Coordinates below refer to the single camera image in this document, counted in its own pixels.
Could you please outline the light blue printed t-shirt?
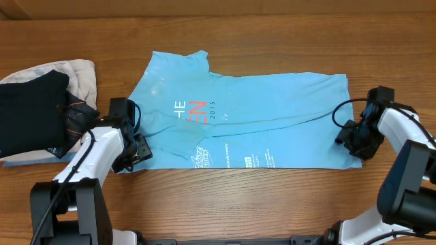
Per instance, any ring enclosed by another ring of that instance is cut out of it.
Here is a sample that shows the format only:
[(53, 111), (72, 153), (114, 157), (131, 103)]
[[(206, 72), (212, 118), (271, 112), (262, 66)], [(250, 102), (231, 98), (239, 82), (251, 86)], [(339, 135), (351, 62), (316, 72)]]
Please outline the light blue printed t-shirt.
[(153, 157), (140, 169), (359, 168), (334, 140), (353, 117), (344, 74), (213, 73), (208, 55), (154, 52), (130, 95)]

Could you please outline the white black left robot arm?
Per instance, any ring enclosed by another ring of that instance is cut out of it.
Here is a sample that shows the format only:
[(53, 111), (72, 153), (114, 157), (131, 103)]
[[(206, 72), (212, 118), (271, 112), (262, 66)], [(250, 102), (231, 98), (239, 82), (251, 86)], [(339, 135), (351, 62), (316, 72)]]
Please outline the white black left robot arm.
[(108, 116), (88, 130), (84, 146), (50, 182), (31, 189), (32, 244), (145, 244), (139, 231), (114, 229), (102, 185), (108, 173), (132, 171), (153, 154), (132, 116)]

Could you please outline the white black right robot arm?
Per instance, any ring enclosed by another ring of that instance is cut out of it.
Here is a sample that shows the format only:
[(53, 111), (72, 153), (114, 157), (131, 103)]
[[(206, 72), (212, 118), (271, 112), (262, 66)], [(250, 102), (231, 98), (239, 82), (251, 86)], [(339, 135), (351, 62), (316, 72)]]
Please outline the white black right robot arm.
[(380, 116), (377, 130), (396, 152), (380, 187), (377, 204), (356, 218), (340, 223), (335, 244), (384, 244), (401, 236), (435, 239), (435, 140), (417, 112), (391, 103)]

